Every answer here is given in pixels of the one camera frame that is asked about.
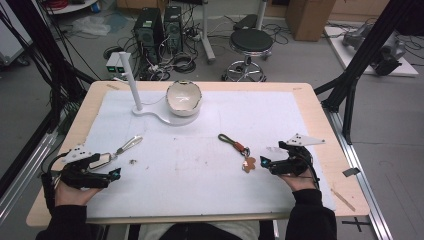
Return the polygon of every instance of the gray floor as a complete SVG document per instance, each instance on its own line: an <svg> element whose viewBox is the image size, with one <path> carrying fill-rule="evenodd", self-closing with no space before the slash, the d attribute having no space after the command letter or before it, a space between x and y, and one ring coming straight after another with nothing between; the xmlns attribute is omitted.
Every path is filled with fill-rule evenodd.
<svg viewBox="0 0 424 240"><path fill-rule="evenodd" d="M119 18L121 15L112 13L104 11L100 15L106 19L118 16L116 19L122 20ZM71 24L72 20L86 14L91 13L80 11L63 15L59 20L63 25ZM70 37L75 48L101 79L110 78L103 51L117 43L122 45L126 41L123 37L131 37L134 21L131 18L116 19L116 28L106 37L86 34ZM216 18L209 22L211 30L221 24L215 34L228 36L231 33L222 31L231 29L231 24L223 24L228 19ZM265 19L264 24L268 23L285 26L283 19ZM289 40L288 44L275 44L267 61L257 59L268 82L307 82L315 88L342 73L343 68L327 39L313 43L297 42L289 34L283 35ZM223 70L235 60L242 59L241 55L229 50L227 39L210 38L210 41L217 58L214 64L207 64L203 48L199 45L196 71L190 74L172 72L168 81L221 81ZM424 55L422 50L415 53ZM73 50L71 57L77 68L95 77ZM405 58L410 63L424 63L424 60L409 53ZM424 68L417 66L416 70L420 73L416 78L362 76L357 86L353 115L352 141L393 239L424 239L424 190L420 184L424 171ZM318 98L324 100L327 95L324 93ZM49 88L34 65L22 67L14 64L0 72L0 150L3 155L0 174L16 158L49 111L48 100ZM25 223L40 185L40 180L34 177L0 226L2 239L34 239L40 231ZM339 239L375 239L370 226L363 225L358 229L355 225L342 224L342 221L354 219L337 219ZM358 221L368 222L368 218L359 217ZM279 224L280 233L284 235L286 221ZM123 226L112 226L108 239L122 239L123 232Z"/></svg>

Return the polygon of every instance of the metal frame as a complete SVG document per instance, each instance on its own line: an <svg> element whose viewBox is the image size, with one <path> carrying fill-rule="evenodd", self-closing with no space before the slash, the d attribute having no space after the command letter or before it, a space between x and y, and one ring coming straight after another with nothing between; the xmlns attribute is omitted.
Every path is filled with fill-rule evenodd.
<svg viewBox="0 0 424 240"><path fill-rule="evenodd" d="M367 177L365 176L365 172L362 169L361 162L359 161L359 158L356 155L355 149L350 143L346 141L343 136L343 122L340 118L340 115L338 113L332 113L326 109L324 109L324 112L328 118L328 121L333 127L334 133L337 139L339 140L340 146L346 155L349 165L352 168L358 168L361 171L356 175L356 178L370 207L370 214L368 216L374 228L374 232L377 235L377 238L380 240L393 239L389 227L386 224L386 220L384 219L380 207L378 206L377 200L375 199L375 196L372 192L371 186L369 185Z"/></svg>
<svg viewBox="0 0 424 240"><path fill-rule="evenodd" d="M389 36L405 19L415 1L418 0L391 0L361 47L353 56L346 70L336 79L314 90L318 95L333 88L330 96L322 102L323 107L331 112L338 112L340 104L346 99L342 134L348 144L352 144L350 128L352 125L356 84L368 65L378 56L381 47Z"/></svg>
<svg viewBox="0 0 424 240"><path fill-rule="evenodd" d="M58 136L57 129L53 133L46 133L41 139L34 152L22 167L18 176L10 184L3 197L0 199L0 226L6 220L10 211L21 197L22 193L34 177L44 158L50 152Z"/></svg>

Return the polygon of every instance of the black cable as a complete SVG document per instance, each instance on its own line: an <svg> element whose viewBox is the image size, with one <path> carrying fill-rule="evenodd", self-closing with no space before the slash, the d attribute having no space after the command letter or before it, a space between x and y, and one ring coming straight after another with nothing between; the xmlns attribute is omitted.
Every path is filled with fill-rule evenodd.
<svg viewBox="0 0 424 240"><path fill-rule="evenodd" d="M190 57L176 57L173 64L174 70L178 73L191 73L196 69L196 63Z"/></svg>

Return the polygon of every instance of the white stand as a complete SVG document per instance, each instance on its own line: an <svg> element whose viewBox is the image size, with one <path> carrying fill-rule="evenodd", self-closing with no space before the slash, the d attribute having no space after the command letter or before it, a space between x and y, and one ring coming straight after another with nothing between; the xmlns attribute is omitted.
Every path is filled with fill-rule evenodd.
<svg viewBox="0 0 424 240"><path fill-rule="evenodd" d="M123 73L122 75L127 77L128 83L131 88L131 93L134 97L135 106L132 109L132 112L134 113L134 115L140 116L140 117L152 115L157 117L162 122L171 126L184 126L196 120L196 118L199 116L199 112L188 117L180 117L173 114L171 111L169 111L165 98L162 98L156 103L145 104L143 106L141 104L140 96L137 90L137 85L135 83L134 76L132 75L128 58L125 57L126 54L127 54L126 52L120 52L119 57L121 59L122 65L125 70L125 73Z"/></svg>
<svg viewBox="0 0 424 240"><path fill-rule="evenodd" d="M208 39L208 0L203 0L203 32L200 32L200 39L202 39L203 48L205 49L208 63L211 64L215 61L215 54L213 53L211 44Z"/></svg>

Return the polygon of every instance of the hand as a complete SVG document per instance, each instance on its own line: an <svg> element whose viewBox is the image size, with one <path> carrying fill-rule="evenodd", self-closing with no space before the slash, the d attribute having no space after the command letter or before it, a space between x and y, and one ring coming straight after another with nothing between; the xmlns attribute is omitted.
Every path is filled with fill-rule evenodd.
<svg viewBox="0 0 424 240"><path fill-rule="evenodd" d="M292 174L281 174L279 175L293 192L303 189L316 189L314 179L312 178L311 171L307 169L304 173L299 176Z"/></svg>
<svg viewBox="0 0 424 240"><path fill-rule="evenodd" d="M55 206L61 205L79 205L85 206L88 201L100 192L102 189L90 188L87 190L80 190L73 187L69 187L64 182L59 181L55 190Z"/></svg>

